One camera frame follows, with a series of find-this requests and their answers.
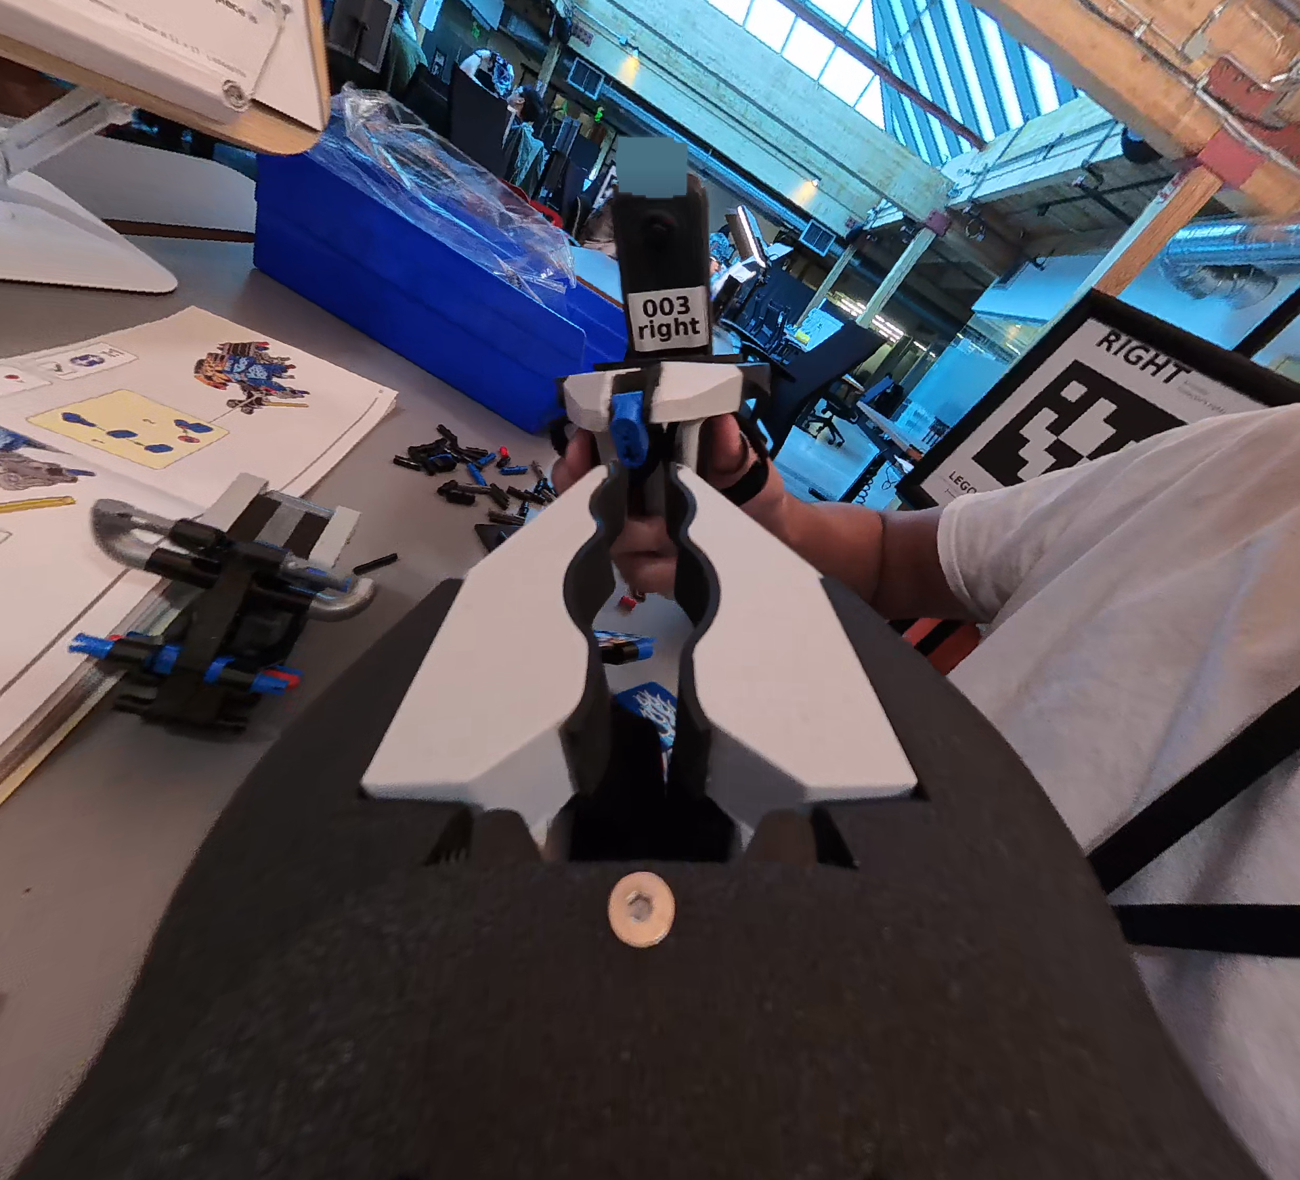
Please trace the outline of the black white marker sign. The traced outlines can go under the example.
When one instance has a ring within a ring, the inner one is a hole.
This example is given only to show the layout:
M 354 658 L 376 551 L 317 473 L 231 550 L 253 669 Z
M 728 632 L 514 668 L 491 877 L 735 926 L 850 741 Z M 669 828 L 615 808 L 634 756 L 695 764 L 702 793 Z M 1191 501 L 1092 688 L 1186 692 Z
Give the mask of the black white marker sign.
M 944 433 L 898 492 L 907 507 L 948 506 L 1181 426 L 1298 400 L 1292 380 L 1091 291 Z

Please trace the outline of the white board stand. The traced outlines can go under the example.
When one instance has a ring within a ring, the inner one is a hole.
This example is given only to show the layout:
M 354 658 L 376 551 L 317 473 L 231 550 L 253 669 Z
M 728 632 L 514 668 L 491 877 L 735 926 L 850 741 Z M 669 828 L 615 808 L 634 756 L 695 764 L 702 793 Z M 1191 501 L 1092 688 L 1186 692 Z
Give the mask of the white board stand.
M 72 197 L 36 176 L 64 150 L 134 110 L 75 87 L 2 139 L 2 279 L 143 295 L 172 294 L 178 280 Z

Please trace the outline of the blue plastic bin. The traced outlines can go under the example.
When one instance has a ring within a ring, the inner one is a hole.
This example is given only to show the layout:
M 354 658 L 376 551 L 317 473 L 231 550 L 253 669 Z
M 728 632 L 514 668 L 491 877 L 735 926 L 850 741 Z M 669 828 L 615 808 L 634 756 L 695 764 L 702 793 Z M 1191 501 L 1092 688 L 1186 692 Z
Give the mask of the blue plastic bin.
M 605 295 L 540 302 L 313 155 L 260 155 L 255 196 L 261 274 L 525 431 L 559 415 L 560 378 L 624 355 Z

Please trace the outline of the black grey lego assembly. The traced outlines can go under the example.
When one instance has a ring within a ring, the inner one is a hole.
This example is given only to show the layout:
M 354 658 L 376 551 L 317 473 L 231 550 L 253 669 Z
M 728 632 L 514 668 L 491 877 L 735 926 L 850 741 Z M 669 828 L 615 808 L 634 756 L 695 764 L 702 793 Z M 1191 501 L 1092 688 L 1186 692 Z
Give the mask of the black grey lego assembly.
M 310 622 L 350 620 L 373 603 L 376 573 L 340 566 L 358 521 L 248 473 L 195 517 L 98 501 L 97 547 L 177 588 L 180 607 L 159 631 L 78 634 L 68 650 L 119 677 L 121 713 L 241 733 L 260 702 L 299 687 L 289 658 Z

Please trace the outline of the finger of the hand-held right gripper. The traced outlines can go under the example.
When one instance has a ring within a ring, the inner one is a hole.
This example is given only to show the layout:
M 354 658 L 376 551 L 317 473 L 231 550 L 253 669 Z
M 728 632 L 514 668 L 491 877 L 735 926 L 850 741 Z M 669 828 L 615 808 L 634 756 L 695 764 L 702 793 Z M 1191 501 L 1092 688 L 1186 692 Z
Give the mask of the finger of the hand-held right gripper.
M 652 390 L 650 426 L 676 426 L 672 460 L 699 469 L 706 422 L 737 412 L 747 378 L 739 365 L 661 365 Z
M 566 449 L 563 461 L 573 464 L 577 461 L 577 442 L 581 435 L 590 441 L 590 454 L 580 464 L 582 471 L 593 465 L 618 465 L 615 441 L 611 437 L 611 414 L 614 386 L 619 371 L 600 370 L 585 374 L 574 374 L 562 384 L 563 403 L 569 422 L 574 426 L 574 434 Z

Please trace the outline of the silver air duct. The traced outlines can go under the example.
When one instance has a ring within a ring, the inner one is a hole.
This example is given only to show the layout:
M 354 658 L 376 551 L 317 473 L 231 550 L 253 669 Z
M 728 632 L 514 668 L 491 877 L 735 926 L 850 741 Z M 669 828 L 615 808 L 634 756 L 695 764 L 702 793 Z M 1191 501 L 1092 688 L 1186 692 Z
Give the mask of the silver air duct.
M 1178 231 L 1159 256 L 1162 274 L 1194 299 L 1236 309 L 1272 297 L 1299 274 L 1299 223 L 1215 218 Z

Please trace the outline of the grey framed monitor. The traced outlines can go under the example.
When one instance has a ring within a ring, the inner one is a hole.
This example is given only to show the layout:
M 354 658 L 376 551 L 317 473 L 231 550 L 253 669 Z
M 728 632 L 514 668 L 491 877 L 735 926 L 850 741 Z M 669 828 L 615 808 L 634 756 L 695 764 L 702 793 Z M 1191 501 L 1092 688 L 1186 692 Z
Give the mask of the grey framed monitor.
M 380 75 L 400 8 L 400 0 L 332 0 L 327 27 L 328 57 Z

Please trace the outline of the person's right hand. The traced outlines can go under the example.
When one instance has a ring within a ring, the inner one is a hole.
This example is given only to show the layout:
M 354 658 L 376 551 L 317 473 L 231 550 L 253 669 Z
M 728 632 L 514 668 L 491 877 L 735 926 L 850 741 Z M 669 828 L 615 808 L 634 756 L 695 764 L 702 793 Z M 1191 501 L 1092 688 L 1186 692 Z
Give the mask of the person's right hand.
M 558 494 L 566 494 L 599 460 L 596 438 L 574 429 L 550 473 Z M 796 501 L 785 488 L 770 460 L 759 457 L 748 433 L 735 415 L 711 419 L 701 431 L 702 472 L 726 498 L 739 490 L 751 498 L 739 507 L 788 547 L 797 544 L 798 514 Z M 627 586 L 642 594 L 673 597 L 677 547 L 661 514 L 633 511 L 626 516 L 622 535 L 615 540 L 611 560 Z

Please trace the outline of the blue printed lego panel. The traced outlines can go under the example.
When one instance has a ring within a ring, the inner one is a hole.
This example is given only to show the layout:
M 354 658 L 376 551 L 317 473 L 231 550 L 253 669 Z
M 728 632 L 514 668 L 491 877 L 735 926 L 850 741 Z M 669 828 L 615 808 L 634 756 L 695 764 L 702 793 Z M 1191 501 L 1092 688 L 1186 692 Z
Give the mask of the blue printed lego panel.
M 668 760 L 676 740 L 677 699 L 675 694 L 662 684 L 645 683 L 616 694 L 614 703 L 654 726 L 661 755 Z

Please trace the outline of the printed lego instruction sheets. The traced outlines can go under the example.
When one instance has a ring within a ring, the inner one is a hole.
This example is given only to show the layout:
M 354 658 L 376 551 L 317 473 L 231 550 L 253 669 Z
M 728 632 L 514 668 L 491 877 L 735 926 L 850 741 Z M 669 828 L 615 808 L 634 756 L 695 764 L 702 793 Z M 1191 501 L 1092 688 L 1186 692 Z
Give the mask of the printed lego instruction sheets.
M 3 355 L 3 798 L 97 696 L 78 634 L 166 616 L 163 585 L 94 540 L 101 499 L 163 517 L 241 477 L 303 496 L 395 409 L 397 392 L 197 308 Z

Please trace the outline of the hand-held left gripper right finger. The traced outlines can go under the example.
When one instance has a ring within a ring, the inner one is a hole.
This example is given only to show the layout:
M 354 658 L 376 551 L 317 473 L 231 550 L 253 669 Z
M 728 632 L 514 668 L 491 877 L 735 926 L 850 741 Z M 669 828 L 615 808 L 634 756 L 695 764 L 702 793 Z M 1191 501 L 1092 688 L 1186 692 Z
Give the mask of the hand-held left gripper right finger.
M 694 472 L 669 472 L 680 654 L 671 794 L 744 834 L 778 812 L 906 800 L 917 774 L 827 579 Z

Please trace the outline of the black office chair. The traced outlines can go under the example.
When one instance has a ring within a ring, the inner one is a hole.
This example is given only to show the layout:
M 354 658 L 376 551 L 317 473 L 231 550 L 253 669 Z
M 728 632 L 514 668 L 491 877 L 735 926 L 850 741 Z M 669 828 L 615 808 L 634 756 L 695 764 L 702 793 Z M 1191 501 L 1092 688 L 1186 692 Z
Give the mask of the black office chair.
M 808 313 L 811 297 L 803 282 L 774 267 L 763 278 L 728 274 L 717 299 L 720 322 L 739 337 L 739 354 L 770 366 L 770 385 L 752 412 L 773 456 L 837 381 L 887 344 L 876 328 L 832 308 Z

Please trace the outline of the person's right forearm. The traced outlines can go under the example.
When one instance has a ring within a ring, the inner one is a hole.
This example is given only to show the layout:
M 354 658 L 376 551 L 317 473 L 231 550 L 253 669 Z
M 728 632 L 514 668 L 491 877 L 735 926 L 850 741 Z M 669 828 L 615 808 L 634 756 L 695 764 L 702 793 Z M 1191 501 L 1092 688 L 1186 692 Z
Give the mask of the person's right forearm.
M 941 510 L 804 506 L 804 556 L 888 622 L 967 619 L 940 562 Z

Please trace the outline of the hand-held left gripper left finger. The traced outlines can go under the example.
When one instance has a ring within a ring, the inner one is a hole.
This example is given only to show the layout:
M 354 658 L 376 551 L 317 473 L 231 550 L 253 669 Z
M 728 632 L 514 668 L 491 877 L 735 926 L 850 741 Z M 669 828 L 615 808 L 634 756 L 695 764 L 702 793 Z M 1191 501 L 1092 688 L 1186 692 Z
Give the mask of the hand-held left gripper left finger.
M 369 798 L 510 812 L 546 843 L 609 762 L 594 620 L 615 536 L 616 471 L 594 468 L 468 573 L 366 767 Z

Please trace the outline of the clear plastic bag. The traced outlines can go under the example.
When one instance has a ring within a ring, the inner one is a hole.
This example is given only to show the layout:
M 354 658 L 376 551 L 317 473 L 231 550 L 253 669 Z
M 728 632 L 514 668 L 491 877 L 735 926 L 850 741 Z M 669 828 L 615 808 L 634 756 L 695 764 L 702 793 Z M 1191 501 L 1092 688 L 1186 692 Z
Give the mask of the clear plastic bag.
M 309 158 L 537 301 L 577 284 L 565 234 L 382 90 L 344 85 Z

